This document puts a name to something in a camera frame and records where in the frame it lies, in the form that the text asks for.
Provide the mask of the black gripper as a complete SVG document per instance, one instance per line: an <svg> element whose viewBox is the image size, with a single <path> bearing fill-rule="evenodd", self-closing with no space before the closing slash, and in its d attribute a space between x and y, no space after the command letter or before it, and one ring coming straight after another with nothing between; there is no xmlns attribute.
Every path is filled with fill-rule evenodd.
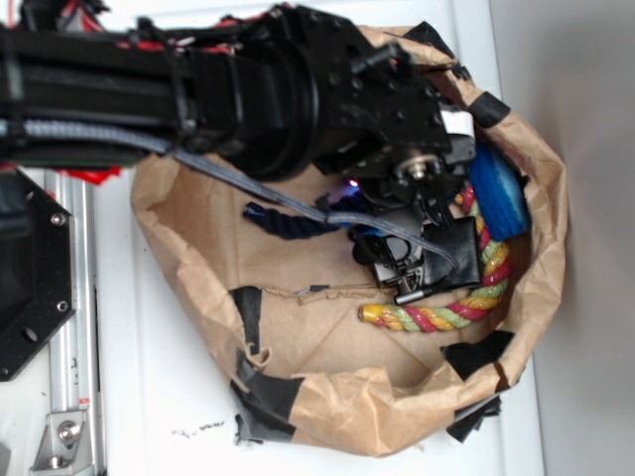
<svg viewBox="0 0 635 476"><path fill-rule="evenodd" d="M475 156L472 117L397 42L375 47L344 18L297 13L319 87L316 167L355 179L380 208L447 204Z"/></svg>

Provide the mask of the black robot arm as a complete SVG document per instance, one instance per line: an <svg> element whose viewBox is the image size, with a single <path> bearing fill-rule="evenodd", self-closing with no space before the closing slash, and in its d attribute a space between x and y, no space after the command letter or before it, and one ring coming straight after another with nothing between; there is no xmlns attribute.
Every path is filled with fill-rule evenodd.
<svg viewBox="0 0 635 476"><path fill-rule="evenodd" d="M459 188L476 153L469 115L420 74L396 39L376 46L350 21L279 5L209 29L69 33L57 1L29 1L1 33L1 162L106 170L138 162L119 139L72 123L158 136L215 153L258 181L307 167L357 179L399 207Z"/></svg>

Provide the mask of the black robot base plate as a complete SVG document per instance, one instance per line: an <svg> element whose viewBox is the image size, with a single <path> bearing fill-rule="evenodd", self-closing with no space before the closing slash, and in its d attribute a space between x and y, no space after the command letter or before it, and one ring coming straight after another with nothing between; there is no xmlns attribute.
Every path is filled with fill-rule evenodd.
<svg viewBox="0 0 635 476"><path fill-rule="evenodd" d="M1 381L74 313L72 215L20 171L1 176Z"/></svg>

